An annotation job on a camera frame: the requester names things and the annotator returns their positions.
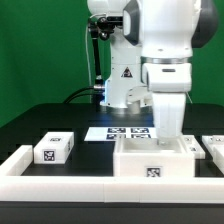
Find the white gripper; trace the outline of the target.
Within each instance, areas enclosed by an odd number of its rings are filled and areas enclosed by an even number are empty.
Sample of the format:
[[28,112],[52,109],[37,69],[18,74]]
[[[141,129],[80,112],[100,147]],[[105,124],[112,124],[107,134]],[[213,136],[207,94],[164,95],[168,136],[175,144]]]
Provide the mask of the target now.
[[154,127],[158,139],[176,139],[182,134],[185,105],[184,93],[152,94]]

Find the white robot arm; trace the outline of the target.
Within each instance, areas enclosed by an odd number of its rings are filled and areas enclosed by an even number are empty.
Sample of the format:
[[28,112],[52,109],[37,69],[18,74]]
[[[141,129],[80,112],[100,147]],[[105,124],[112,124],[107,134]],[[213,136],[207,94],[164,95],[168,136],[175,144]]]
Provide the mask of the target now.
[[111,47],[111,74],[100,105],[126,111],[150,107],[156,136],[182,134],[190,58],[218,26],[214,0],[87,0],[94,39]]

